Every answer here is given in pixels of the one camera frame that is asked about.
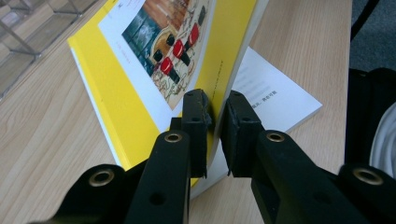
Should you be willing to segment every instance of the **wooden table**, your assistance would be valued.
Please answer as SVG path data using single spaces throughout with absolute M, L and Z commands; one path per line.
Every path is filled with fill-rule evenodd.
M 73 25 L 0 102 L 0 222 L 52 216 L 77 178 L 114 163 L 65 43 Z M 320 167 L 344 160 L 351 0 L 270 0 L 251 42 L 323 103 L 290 135 Z M 226 177 L 191 202 L 190 223 L 262 223 L 248 179 Z

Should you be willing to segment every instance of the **book cover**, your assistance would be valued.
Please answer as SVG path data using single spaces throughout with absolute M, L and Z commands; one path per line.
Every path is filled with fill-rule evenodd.
M 68 43 L 117 164 L 147 159 L 202 89 L 215 124 L 267 0 L 109 0 Z M 219 127 L 208 135 L 208 166 Z

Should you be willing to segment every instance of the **book page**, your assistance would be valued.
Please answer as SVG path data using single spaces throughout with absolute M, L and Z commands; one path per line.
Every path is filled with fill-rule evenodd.
M 99 23 L 160 132 L 194 89 L 214 0 L 120 0 Z
M 233 90 L 245 95 L 266 130 L 286 133 L 322 106 L 253 49 L 247 49 Z

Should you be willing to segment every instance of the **screw hole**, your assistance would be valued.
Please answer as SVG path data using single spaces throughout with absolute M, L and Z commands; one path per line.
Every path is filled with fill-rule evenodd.
M 268 133 L 267 138 L 273 142 L 283 142 L 285 141 L 285 136 L 279 133 Z
M 318 202 L 318 203 L 326 203 L 326 204 L 331 204 L 332 203 L 332 199 L 329 197 L 329 195 L 327 195 L 324 192 L 315 192 L 314 193 L 314 199 Z
M 356 178 L 358 178 L 360 181 L 369 185 L 379 186 L 384 183 L 384 180 L 381 176 L 368 169 L 356 168 L 353 170 L 353 175 L 356 176 Z
M 102 187 L 110 183 L 114 178 L 114 172 L 110 169 L 99 170 L 90 177 L 90 185 Z
M 161 193 L 153 193 L 151 196 L 149 196 L 149 199 L 151 204 L 154 205 L 162 205 L 165 203 L 165 197 Z
M 178 133 L 169 133 L 165 136 L 165 141 L 169 143 L 179 142 L 183 137 Z

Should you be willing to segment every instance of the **colorful picture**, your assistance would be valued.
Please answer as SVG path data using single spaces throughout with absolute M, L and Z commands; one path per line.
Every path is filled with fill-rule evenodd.
M 147 0 L 122 32 L 171 109 L 197 76 L 209 0 Z

